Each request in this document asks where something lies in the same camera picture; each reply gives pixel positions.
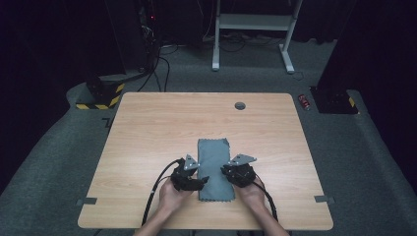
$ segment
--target wooden table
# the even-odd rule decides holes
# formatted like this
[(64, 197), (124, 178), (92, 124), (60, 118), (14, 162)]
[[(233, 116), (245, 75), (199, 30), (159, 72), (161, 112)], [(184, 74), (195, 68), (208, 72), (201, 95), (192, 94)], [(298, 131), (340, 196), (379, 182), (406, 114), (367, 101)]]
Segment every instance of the wooden table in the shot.
[[(238, 110), (236, 102), (246, 108)], [(327, 203), (294, 101), (286, 93), (125, 93), (89, 187), (79, 225), (139, 228), (162, 169), (189, 153), (198, 158), (198, 139), (227, 138), (230, 155), (256, 157), (287, 230), (328, 230)], [(167, 171), (169, 175), (174, 167)], [(153, 199), (149, 215), (157, 206)], [(206, 203), (194, 193), (164, 225), (170, 229), (260, 229), (239, 196), (231, 203)]]

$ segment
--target gray carpet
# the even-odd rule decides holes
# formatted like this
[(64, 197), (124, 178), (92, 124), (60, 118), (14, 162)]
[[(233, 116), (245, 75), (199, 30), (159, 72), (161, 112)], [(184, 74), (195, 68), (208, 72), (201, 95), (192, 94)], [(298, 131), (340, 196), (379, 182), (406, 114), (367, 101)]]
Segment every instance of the gray carpet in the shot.
[[(236, 44), (222, 43), (233, 49)], [(296, 107), (329, 206), (330, 231), (295, 231), (293, 235), (417, 235), (417, 200), (391, 158), (358, 91), (350, 90), (358, 115), (320, 114), (309, 92), (334, 47), (292, 42), (289, 53), (297, 71), (286, 74), (276, 45), (247, 45), (238, 52), (220, 51), (220, 71), (211, 70), (211, 51), (180, 47), (164, 55), (171, 73), (168, 91), (287, 92), (294, 100), (307, 94), (312, 109)], [(165, 48), (162, 53), (172, 51)], [(166, 64), (157, 74), (163, 83)], [(144, 79), (126, 84), (137, 90)], [(77, 220), (77, 199), (87, 194), (108, 129), (102, 118), (113, 110), (78, 110), (84, 85), (68, 91), (72, 107), (39, 140), (0, 197), (0, 235), (92, 235)], [(152, 77), (143, 91), (158, 91)], [(132, 229), (103, 230), (99, 235), (132, 235)]]

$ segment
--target round hole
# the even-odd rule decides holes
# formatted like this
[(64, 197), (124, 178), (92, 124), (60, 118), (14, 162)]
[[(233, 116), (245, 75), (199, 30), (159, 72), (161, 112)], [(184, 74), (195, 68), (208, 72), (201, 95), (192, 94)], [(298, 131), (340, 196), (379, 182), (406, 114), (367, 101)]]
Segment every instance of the round hole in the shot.
[(246, 105), (245, 105), (245, 103), (243, 103), (241, 101), (238, 101), (238, 102), (235, 103), (235, 108), (238, 109), (238, 110), (243, 110), (243, 109), (246, 108)]

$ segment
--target yellow and black striped tape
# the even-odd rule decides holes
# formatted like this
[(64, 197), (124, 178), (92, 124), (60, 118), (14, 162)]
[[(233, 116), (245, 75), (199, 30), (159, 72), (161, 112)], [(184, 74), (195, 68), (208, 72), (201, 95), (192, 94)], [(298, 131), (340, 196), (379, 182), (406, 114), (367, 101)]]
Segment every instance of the yellow and black striped tape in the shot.
[(349, 103), (350, 103), (350, 106), (355, 107), (355, 101), (353, 100), (352, 97), (349, 97)]
[(114, 95), (111, 98), (110, 102), (108, 104), (85, 104), (85, 103), (77, 103), (76, 106), (78, 109), (82, 110), (89, 110), (89, 109), (111, 109), (113, 108), (117, 102), (120, 99), (120, 94), (122, 93), (122, 89), (125, 86), (125, 84), (122, 84), (117, 87), (116, 91), (114, 92)]

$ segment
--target white shelf frame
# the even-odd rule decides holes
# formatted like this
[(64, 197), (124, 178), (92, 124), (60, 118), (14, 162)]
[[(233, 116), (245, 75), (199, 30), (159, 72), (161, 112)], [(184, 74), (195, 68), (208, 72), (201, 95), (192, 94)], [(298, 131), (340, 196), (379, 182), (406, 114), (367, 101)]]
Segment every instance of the white shelf frame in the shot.
[(212, 69), (218, 71), (220, 69), (220, 51), (219, 39), (221, 29), (234, 30), (277, 30), (287, 31), (285, 41), (279, 44), (279, 52), (285, 64), (288, 74), (295, 72), (291, 59), (288, 54), (288, 46), (291, 41), (297, 23), (298, 14), (300, 12), (303, 0), (298, 0), (291, 16), (275, 16), (275, 15), (247, 15), (247, 14), (221, 14), (220, 1), (217, 0), (216, 18), (215, 18), (215, 37), (212, 53)]

